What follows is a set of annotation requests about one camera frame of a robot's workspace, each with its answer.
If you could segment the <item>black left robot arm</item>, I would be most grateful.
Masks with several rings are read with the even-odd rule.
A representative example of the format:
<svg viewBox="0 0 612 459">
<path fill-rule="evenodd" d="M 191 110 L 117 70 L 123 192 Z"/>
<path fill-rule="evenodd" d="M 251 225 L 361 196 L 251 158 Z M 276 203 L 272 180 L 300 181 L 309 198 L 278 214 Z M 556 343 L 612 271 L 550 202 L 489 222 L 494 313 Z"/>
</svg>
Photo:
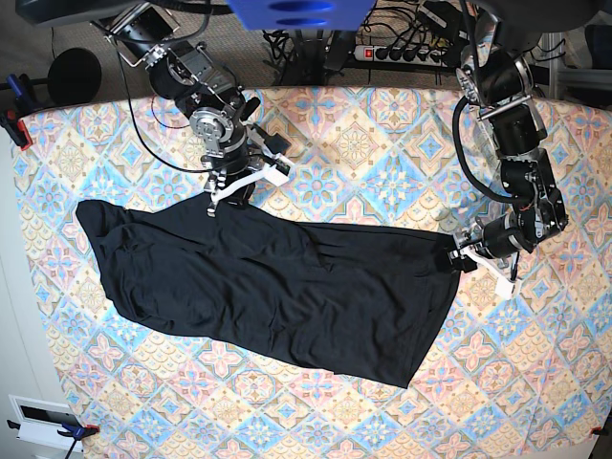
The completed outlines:
<svg viewBox="0 0 612 459">
<path fill-rule="evenodd" d="M 452 137 L 466 178 L 491 200 L 511 211 L 457 233 L 448 258 L 466 273 L 485 267 L 496 278 L 497 295 L 510 299 L 520 289 L 517 264 L 522 251 L 563 232 L 568 216 L 541 142 L 547 129 L 534 102 L 535 81 L 524 54 L 545 33 L 564 33 L 587 24 L 602 1 L 479 1 L 480 13 L 461 7 L 468 45 L 456 75 L 463 97 L 452 117 Z M 472 106 L 492 129 L 504 191 L 496 193 L 471 172 L 460 136 L 463 110 Z"/>
</svg>

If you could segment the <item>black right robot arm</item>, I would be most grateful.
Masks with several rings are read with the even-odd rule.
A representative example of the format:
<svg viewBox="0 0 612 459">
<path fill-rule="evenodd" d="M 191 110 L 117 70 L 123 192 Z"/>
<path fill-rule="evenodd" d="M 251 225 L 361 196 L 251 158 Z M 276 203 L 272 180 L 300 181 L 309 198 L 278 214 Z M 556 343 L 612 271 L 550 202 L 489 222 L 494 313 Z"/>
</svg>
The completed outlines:
<svg viewBox="0 0 612 459">
<path fill-rule="evenodd" d="M 129 51 L 121 62 L 143 65 L 155 94 L 173 101 L 186 117 L 202 145 L 198 170 L 208 176 L 209 216 L 222 201 L 244 207 L 260 180 L 286 184 L 294 166 L 285 155 L 289 142 L 249 120 L 259 98 L 245 98 L 233 73 L 213 61 L 206 44 L 190 42 L 214 14 L 228 13 L 230 8 L 209 1 L 148 1 L 92 22 L 115 48 Z"/>
</svg>

